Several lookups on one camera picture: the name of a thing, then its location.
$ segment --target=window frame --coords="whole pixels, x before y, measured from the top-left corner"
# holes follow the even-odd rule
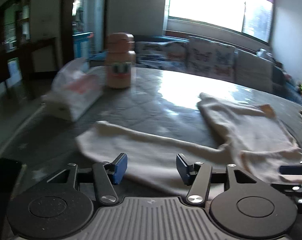
[[[261,39],[258,39],[254,36],[251,36],[249,34],[246,34],[243,32],[243,29],[244,29],[244,22],[245,22],[245,5],[244,5],[244,12],[243,12],[243,22],[242,22],[242,29],[241,29],[241,32],[238,32],[238,31],[235,31],[235,30],[232,30],[232,29],[229,29],[229,28],[225,28],[225,27],[222,27],[222,26],[219,26],[219,25],[215,25],[215,24],[211,24],[211,23],[207,23],[207,22],[202,22],[202,21],[197,21],[197,20],[192,20],[192,19],[187,19],[187,18],[181,18],[181,17],[175,17],[175,16],[170,16],[170,3],[171,3],[171,0],[169,1],[169,8],[168,8],[168,20],[172,19],[172,20],[179,20],[179,21],[185,21],[185,22],[192,22],[192,23],[199,23],[199,24],[202,24],[202,25],[207,25],[207,26],[211,26],[211,27],[215,27],[215,28],[219,28],[219,29],[222,29],[222,30],[225,30],[225,31],[229,31],[229,32],[232,32],[232,33],[235,33],[235,34],[239,34],[239,35],[242,35],[244,37],[247,37],[247,38],[250,38],[254,41],[257,41],[257,42],[260,42],[266,46],[270,46],[271,44],[271,39],[272,39],[272,33],[273,33],[273,24],[274,24],[274,15],[275,15],[275,0],[272,4],[272,17],[271,17],[271,25],[270,25],[270,33],[269,33],[269,37],[268,37],[268,41],[263,41]]]

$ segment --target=plastic bag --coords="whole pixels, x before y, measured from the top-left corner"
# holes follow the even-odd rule
[[[59,118],[76,121],[102,94],[99,76],[84,73],[85,58],[67,63],[55,76],[51,91],[42,96],[47,111]]]

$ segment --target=window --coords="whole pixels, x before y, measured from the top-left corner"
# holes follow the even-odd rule
[[[221,26],[268,42],[273,0],[170,0],[169,17]]]

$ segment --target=butterfly pattern cushion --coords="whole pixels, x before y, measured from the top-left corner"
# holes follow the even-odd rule
[[[139,67],[187,72],[185,59],[187,43],[183,41],[135,43]]]
[[[189,37],[189,74],[210,77],[214,66],[214,44],[215,42],[206,39]]]
[[[234,46],[216,42],[214,67],[211,70],[210,77],[234,83],[234,57]]]
[[[189,37],[188,73],[234,82],[235,47]]]

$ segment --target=gray tabletop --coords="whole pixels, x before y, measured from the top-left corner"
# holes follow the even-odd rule
[[[103,67],[95,72],[104,80]],[[233,83],[184,73],[147,68],[134,68],[132,73],[129,89],[104,88],[103,95],[75,123],[49,116],[43,108],[24,124],[2,153],[2,157],[27,164],[21,191],[67,163],[90,167],[92,162],[79,153],[75,137],[98,120],[217,148],[222,139],[196,108],[200,92],[245,104],[270,104],[302,148],[301,105]],[[135,187],[135,183],[124,180],[116,190],[120,195],[165,195],[152,189],[137,192]]]

